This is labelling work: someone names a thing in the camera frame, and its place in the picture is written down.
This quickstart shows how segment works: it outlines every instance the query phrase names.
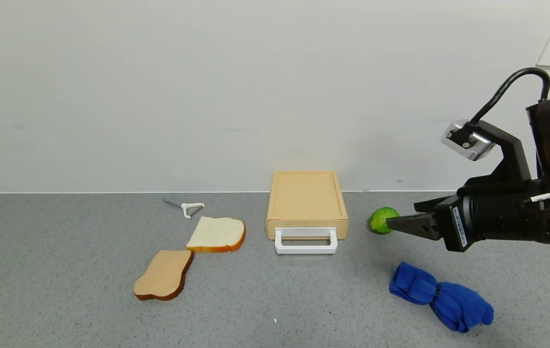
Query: label sticker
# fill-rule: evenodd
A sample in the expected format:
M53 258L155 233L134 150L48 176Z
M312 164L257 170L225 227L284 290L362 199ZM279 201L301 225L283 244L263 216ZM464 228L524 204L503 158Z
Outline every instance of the label sticker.
M462 224L462 218L460 218L460 211L458 210L458 207L454 207L451 212L453 213L453 221L456 223L456 228L458 229L460 243L462 244L462 247L466 247L468 245L468 241L466 240L466 233L464 233L464 225Z

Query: wooden box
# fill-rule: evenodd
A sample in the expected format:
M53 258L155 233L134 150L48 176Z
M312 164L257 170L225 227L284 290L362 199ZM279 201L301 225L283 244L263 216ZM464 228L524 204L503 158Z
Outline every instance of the wooden box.
M266 216L269 239L275 239L275 228L279 227L335 227L337 239L344 239L348 232L348 214L335 172L275 172Z

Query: white drawer handle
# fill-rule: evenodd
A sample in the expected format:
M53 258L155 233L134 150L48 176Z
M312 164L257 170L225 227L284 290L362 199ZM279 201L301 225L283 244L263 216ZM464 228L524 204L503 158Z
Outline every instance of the white drawer handle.
M279 227L275 228L275 250L277 254L334 254L337 250L337 229L335 227ZM284 236L327 236L330 245L283 245Z

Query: bread slice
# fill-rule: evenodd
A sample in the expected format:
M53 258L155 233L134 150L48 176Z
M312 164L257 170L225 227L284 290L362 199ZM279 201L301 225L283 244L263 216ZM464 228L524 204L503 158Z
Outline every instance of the bread slice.
M193 261L190 250L159 250L144 274L135 282L133 293L140 300L171 300L184 287L184 276Z
M196 253L237 251L244 242L245 234L244 223L241 220L202 216L187 244L187 250Z

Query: white label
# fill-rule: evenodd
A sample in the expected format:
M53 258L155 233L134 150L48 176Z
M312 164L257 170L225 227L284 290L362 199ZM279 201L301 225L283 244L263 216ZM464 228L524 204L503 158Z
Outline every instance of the white label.
M466 247L468 245L468 241L466 240L466 233L464 233L464 226L462 225L462 219L460 218L460 211L458 210L458 207L454 207L451 212L453 213L453 221L456 223L456 227L458 228L460 243L462 244L462 247Z
M550 199L550 193L540 194L539 196L532 196L531 202L545 201Z

